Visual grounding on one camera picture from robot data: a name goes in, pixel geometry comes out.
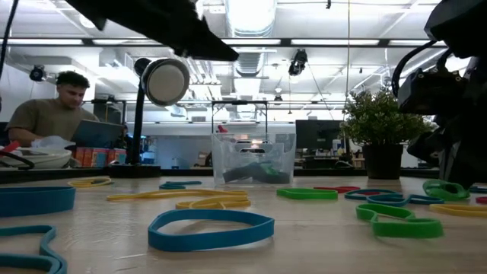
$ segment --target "man's hair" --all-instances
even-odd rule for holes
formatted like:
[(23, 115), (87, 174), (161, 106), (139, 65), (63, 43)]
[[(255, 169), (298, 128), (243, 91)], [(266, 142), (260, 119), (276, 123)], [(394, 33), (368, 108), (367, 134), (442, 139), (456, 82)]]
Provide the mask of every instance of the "man's hair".
[(60, 72), (56, 79), (56, 85), (58, 84), (70, 84), (75, 87), (89, 88), (90, 82), (86, 77), (76, 72), (67, 71)]

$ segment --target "plastic bag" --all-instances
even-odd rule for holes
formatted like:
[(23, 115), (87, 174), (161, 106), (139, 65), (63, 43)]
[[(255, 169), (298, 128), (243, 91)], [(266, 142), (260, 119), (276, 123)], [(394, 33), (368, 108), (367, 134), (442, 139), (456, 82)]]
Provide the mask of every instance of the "plastic bag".
[(66, 141), (59, 136), (47, 136), (42, 139), (34, 140), (30, 144), (32, 148), (66, 148), (71, 145), (76, 145), (76, 143)]

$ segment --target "man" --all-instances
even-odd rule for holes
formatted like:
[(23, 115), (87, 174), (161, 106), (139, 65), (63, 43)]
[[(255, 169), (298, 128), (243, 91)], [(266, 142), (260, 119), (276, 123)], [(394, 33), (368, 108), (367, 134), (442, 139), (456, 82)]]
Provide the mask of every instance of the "man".
[(76, 72), (60, 72), (56, 99), (29, 100), (21, 104), (7, 125), (8, 137), (24, 147), (33, 140), (57, 135), (70, 141), (82, 119), (98, 118), (81, 107), (89, 81)]

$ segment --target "laptop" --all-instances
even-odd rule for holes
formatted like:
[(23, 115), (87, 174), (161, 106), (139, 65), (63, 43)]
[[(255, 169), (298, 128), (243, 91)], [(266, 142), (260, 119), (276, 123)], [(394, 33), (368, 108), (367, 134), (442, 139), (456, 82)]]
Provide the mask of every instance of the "laptop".
[(78, 147), (112, 148), (122, 135), (122, 131), (123, 125), (83, 119), (76, 129), (72, 141)]

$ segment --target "white bowl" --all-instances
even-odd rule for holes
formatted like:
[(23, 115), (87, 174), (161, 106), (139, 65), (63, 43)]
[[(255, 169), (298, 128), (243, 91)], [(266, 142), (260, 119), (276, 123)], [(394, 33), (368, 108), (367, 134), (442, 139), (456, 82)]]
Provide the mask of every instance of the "white bowl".
[[(19, 148), (18, 150), (47, 154), (22, 156), (35, 164), (34, 169), (62, 168), (69, 162), (69, 159), (71, 158), (71, 152), (69, 150), (60, 148)], [(27, 165), (21, 161), (17, 161), (9, 157), (2, 157), (0, 160), (6, 164), (10, 164), (13, 167), (27, 167)]]

